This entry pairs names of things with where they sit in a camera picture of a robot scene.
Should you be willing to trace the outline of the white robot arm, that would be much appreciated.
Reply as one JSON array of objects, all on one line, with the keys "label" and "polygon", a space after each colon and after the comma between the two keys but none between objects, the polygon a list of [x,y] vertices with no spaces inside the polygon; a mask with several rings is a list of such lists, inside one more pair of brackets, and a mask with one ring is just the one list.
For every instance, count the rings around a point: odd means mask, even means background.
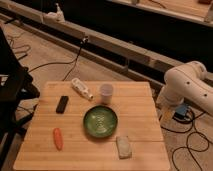
[{"label": "white robot arm", "polygon": [[173,67],[164,74],[165,85],[157,98],[162,105],[163,119],[172,118],[184,99],[213,114],[213,87],[204,82],[206,74],[206,67],[198,61]]}]

